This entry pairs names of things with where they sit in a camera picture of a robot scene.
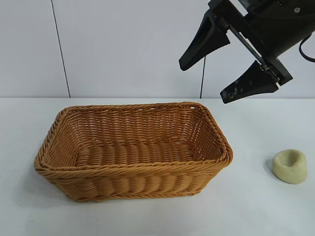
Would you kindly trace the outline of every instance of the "woven basket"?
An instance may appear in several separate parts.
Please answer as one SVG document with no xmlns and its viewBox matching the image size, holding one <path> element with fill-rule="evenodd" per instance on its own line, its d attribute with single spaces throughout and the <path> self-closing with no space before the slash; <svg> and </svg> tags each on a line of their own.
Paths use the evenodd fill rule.
<svg viewBox="0 0 315 236">
<path fill-rule="evenodd" d="M 56 117 L 36 171 L 85 201 L 194 195 L 232 161 L 198 103 L 75 106 Z"/>
</svg>

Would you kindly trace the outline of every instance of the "table surface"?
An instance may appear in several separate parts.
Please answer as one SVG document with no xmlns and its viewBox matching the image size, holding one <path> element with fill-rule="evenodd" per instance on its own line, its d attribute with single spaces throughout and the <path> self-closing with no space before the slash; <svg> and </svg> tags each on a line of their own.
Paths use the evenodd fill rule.
<svg viewBox="0 0 315 236">
<path fill-rule="evenodd" d="M 170 199 L 77 203 L 39 176 L 33 161 L 58 111 L 72 105 L 188 99 L 0 99 L 0 235 L 310 236 L 315 224 L 315 100 L 243 99 L 207 106 L 234 160 L 200 193 Z M 308 179 L 291 185 L 270 171 L 283 149 L 303 151 Z"/>
</svg>

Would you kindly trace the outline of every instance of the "beige object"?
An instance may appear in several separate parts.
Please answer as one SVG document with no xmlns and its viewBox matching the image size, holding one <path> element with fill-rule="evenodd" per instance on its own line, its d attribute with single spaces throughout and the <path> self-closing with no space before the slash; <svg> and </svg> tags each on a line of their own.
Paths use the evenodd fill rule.
<svg viewBox="0 0 315 236">
<path fill-rule="evenodd" d="M 289 149 L 275 155 L 272 171 L 287 183 L 302 183 L 307 178 L 306 158 L 299 150 Z"/>
</svg>

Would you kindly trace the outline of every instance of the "white wall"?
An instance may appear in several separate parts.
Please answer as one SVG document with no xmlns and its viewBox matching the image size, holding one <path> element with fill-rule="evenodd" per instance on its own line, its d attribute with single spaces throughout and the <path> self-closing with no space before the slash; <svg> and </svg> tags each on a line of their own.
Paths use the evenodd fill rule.
<svg viewBox="0 0 315 236">
<path fill-rule="evenodd" d="M 237 0 L 232 0 L 242 12 L 246 10 Z M 254 57 L 229 32 L 231 44 L 214 51 L 206 58 L 203 98 L 220 97 L 220 92 L 238 79 L 254 62 Z M 315 57 L 315 34 L 303 45 L 304 52 Z M 272 94 L 252 96 L 265 98 L 315 98 L 315 63 L 308 62 L 300 55 L 298 45 L 289 49 L 279 57 L 293 80 L 281 86 Z"/>
<path fill-rule="evenodd" d="M 243 13 L 246 10 L 232 0 Z M 208 0 L 53 0 L 72 97 L 199 97 L 203 61 L 181 71 Z M 50 0 L 3 0 L 0 97 L 68 97 Z M 220 97 L 254 61 L 231 44 L 207 56 L 203 98 Z M 315 56 L 315 36 L 304 46 Z M 298 46 L 280 56 L 294 77 L 274 94 L 315 98 L 315 64 Z"/>
<path fill-rule="evenodd" d="M 0 97 L 67 97 L 49 0 L 2 0 Z"/>
<path fill-rule="evenodd" d="M 205 0 L 53 0 L 71 97 L 199 97 L 179 68 Z"/>
</svg>

